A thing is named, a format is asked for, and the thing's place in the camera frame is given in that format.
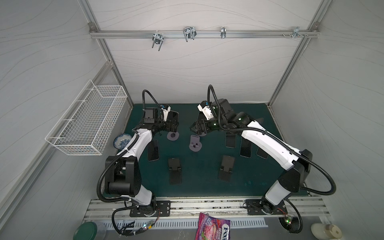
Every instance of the smartphone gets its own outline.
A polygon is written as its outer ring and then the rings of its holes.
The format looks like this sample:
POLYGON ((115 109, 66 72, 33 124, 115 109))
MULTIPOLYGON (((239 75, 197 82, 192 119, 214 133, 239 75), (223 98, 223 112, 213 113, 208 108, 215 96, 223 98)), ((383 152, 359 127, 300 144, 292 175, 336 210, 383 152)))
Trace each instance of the smartphone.
POLYGON ((259 157, 262 157, 264 159, 268 158, 268 153, 266 153, 264 150, 262 150, 260 147, 256 151, 256 155, 259 157))
POLYGON ((236 134, 225 132, 225 146, 236 148, 236 134))
POLYGON ((241 145, 240 145, 240 156, 250 158, 251 152, 252 152, 252 142, 242 137, 241 145))
POLYGON ((160 158, 159 155, 159 141, 152 140, 147 145, 148 148, 148 161, 156 161, 160 158))

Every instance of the white wire basket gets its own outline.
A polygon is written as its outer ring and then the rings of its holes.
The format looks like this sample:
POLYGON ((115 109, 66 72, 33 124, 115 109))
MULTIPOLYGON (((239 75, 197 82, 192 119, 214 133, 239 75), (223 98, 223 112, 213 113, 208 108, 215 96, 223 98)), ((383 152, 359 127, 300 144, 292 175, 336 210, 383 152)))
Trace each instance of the white wire basket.
POLYGON ((89 80, 45 140, 67 155, 101 155, 126 99, 122 86, 89 80))

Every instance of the green lid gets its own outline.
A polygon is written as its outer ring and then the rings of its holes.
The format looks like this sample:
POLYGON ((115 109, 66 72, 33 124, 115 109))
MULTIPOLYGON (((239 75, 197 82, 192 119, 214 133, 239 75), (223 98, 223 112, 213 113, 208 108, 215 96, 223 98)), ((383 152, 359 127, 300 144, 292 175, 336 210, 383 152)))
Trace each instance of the green lid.
POLYGON ((81 224, 73 235, 73 240, 94 240, 97 233, 97 225, 94 222, 81 224))

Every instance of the snack bag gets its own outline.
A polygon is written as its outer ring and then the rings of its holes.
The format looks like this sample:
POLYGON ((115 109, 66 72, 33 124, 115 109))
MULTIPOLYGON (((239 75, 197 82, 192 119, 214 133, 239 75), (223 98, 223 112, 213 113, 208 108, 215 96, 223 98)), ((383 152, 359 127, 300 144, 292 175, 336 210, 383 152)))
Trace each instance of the snack bag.
POLYGON ((230 220, 217 219, 201 212, 195 240, 230 240, 230 224, 230 220))

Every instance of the blue and white bowl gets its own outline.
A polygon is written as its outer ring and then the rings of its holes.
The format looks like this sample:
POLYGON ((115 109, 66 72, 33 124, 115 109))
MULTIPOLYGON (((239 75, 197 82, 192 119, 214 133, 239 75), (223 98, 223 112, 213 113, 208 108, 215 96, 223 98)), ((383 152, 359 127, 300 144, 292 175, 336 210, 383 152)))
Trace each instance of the blue and white bowl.
POLYGON ((120 134, 113 141, 113 146, 117 149, 123 149, 128 145, 131 139, 132 139, 132 136, 129 135, 128 133, 120 134))

